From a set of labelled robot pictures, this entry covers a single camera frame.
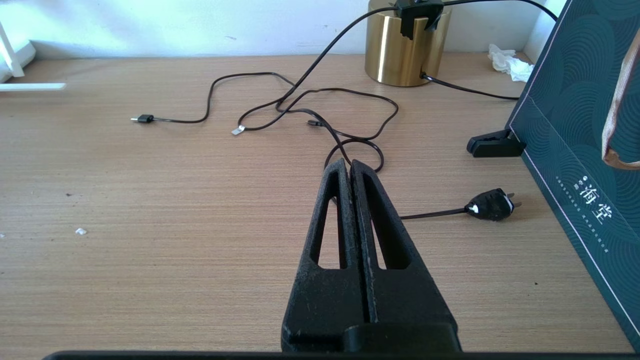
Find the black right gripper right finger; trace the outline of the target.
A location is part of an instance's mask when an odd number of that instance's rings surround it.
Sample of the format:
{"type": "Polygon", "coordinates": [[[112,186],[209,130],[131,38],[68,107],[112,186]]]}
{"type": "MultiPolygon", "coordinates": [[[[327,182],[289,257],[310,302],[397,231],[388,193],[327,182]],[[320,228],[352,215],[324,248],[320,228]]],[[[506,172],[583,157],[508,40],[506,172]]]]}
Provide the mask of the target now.
{"type": "Polygon", "coordinates": [[[457,325],[377,173],[354,160],[351,185],[366,319],[457,325]]]}

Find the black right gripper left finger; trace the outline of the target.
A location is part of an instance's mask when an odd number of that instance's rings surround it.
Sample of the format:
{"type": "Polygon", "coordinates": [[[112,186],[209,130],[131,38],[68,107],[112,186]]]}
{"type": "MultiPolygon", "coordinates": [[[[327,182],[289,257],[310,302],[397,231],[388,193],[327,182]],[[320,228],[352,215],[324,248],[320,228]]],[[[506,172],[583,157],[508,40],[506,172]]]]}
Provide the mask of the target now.
{"type": "Polygon", "coordinates": [[[365,264],[355,205],[354,170],[345,161],[323,172],[281,325],[285,353],[339,353],[343,336],[368,320],[365,264]],[[319,265],[329,202],[337,200],[338,269],[319,265]]]}

